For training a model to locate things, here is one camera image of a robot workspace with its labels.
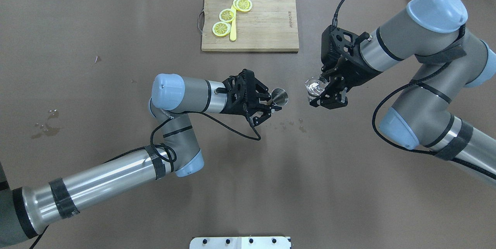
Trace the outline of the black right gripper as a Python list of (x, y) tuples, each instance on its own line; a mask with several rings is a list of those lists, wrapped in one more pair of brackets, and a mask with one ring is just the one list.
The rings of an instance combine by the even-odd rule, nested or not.
[(361, 43), (371, 40), (368, 32), (361, 35), (329, 25), (321, 35), (321, 62), (319, 86), (324, 92), (309, 102), (313, 107), (328, 109), (345, 107), (347, 92), (375, 78), (380, 71), (370, 67), (361, 54)]

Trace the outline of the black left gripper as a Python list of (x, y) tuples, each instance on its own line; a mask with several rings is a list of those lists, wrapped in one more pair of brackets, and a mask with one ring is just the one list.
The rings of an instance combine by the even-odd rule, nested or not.
[(282, 106), (269, 102), (271, 99), (265, 84), (255, 78), (255, 73), (243, 69), (237, 76), (229, 76), (222, 82), (227, 90), (227, 99), (222, 114), (249, 116), (254, 126), (259, 126)]

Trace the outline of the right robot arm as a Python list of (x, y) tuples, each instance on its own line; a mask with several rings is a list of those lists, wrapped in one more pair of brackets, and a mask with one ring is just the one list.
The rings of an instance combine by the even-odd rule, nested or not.
[(321, 35), (321, 74), (305, 82), (309, 104), (345, 107), (347, 93), (414, 56), (418, 72), (387, 95), (372, 115), (374, 132), (407, 152), (452, 162), (495, 185), (495, 139), (448, 111), (463, 88), (495, 75), (495, 53), (467, 28), (461, 0), (411, 0), (373, 32), (338, 27), (336, 7)]

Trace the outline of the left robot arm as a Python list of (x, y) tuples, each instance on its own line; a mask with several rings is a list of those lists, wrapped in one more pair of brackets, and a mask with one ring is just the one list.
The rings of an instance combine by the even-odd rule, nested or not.
[(204, 158), (190, 114), (207, 118), (213, 113), (242, 116), (255, 136), (234, 132), (259, 141), (256, 127), (287, 102), (285, 93), (279, 94), (277, 88), (269, 90), (248, 69), (222, 82), (158, 74), (147, 103), (158, 126), (146, 145), (38, 188), (12, 189), (1, 170), (1, 247), (30, 239), (35, 239), (35, 247), (50, 224), (166, 175), (182, 178), (200, 171)]

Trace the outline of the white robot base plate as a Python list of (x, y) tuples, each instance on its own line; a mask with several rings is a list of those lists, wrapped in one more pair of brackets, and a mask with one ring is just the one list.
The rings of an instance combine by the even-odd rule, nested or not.
[(291, 238), (284, 236), (197, 237), (190, 249), (291, 249)]

